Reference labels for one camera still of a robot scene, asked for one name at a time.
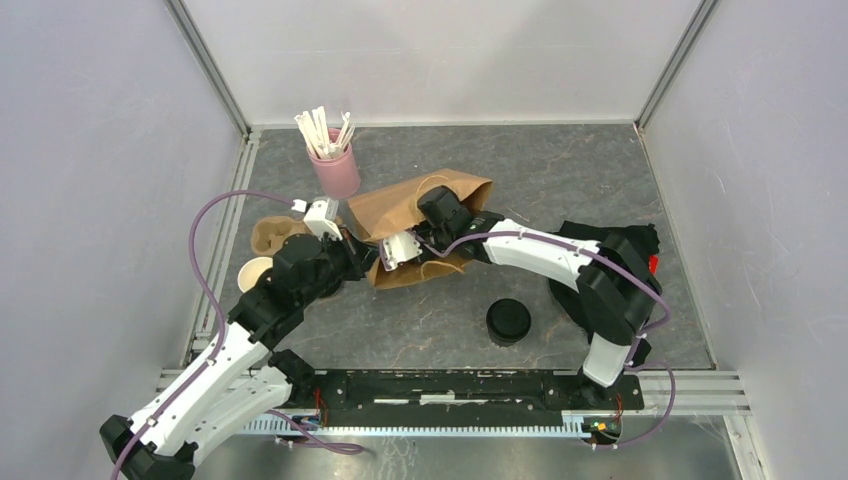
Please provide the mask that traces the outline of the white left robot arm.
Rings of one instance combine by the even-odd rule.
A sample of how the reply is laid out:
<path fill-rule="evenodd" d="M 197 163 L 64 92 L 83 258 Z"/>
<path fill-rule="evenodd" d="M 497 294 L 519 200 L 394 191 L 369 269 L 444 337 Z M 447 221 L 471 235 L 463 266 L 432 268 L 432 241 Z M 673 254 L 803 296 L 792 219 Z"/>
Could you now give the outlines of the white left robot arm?
<path fill-rule="evenodd" d="M 148 405 L 100 428 L 113 478 L 189 479 L 229 437 L 266 411 L 306 405 L 312 369 L 290 351 L 275 353 L 305 309 L 344 282 L 366 276 L 374 247 L 351 237 L 289 237 L 243 293 L 206 349 Z"/>

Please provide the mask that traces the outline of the brown paper bag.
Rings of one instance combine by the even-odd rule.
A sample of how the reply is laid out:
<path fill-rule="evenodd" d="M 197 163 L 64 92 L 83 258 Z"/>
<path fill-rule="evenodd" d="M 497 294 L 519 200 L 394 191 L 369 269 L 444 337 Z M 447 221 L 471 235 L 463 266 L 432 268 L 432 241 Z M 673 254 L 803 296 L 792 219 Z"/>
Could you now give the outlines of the brown paper bag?
<path fill-rule="evenodd" d="M 493 182 L 451 169 L 441 169 L 378 190 L 360 194 L 348 200 L 353 215 L 364 232 L 366 243 L 376 243 L 385 237 L 409 230 L 425 221 L 418 210 L 417 201 L 428 191 L 449 187 L 460 203 L 474 213 L 484 209 L 493 188 Z M 378 290 L 408 287 L 454 273 L 462 274 L 469 265 L 458 252 L 446 258 L 436 258 L 423 263 L 408 262 L 393 271 L 387 271 L 380 261 L 367 273 L 367 279 Z"/>

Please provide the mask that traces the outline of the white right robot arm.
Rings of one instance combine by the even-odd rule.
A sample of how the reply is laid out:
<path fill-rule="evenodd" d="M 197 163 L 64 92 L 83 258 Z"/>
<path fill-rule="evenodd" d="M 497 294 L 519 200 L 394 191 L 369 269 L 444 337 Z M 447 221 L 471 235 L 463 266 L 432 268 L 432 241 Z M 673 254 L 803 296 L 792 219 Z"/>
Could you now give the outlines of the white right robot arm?
<path fill-rule="evenodd" d="M 653 226 L 568 224 L 546 233 L 494 212 L 474 213 L 446 186 L 425 193 L 417 208 L 427 223 L 418 231 L 434 255 L 456 254 L 547 278 L 557 301 L 590 336 L 577 382 L 580 400 L 602 408 L 617 396 L 617 381 L 634 366 L 654 308 L 670 309 L 650 267 L 655 249 L 639 243 L 654 239 Z"/>

